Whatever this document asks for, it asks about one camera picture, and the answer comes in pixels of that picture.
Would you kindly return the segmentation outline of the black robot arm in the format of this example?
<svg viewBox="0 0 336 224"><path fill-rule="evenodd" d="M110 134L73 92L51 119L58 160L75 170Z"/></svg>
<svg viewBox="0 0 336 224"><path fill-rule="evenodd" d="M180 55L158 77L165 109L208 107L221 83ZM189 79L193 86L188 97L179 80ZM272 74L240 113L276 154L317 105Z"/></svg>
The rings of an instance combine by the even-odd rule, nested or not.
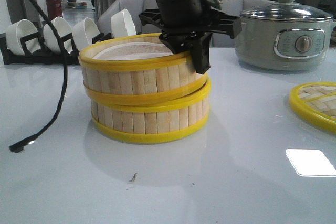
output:
<svg viewBox="0 0 336 224"><path fill-rule="evenodd" d="M156 0L158 8L145 10L139 18L161 30L159 39L172 53L189 51L195 71L204 74L210 68L212 34L235 38L242 30L240 18L222 12L220 1Z"/></svg>

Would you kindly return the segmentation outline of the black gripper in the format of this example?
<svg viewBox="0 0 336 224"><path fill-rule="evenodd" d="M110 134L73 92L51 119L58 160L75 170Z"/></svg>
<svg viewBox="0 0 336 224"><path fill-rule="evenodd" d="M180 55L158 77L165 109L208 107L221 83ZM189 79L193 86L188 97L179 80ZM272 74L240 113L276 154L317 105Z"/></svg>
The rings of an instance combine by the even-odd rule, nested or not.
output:
<svg viewBox="0 0 336 224"><path fill-rule="evenodd" d="M161 30L159 40L173 54L190 50L197 73L210 68L209 48L213 33L237 37L241 21L225 14L219 0L156 0L157 9L146 9L140 15L143 25Z"/></svg>

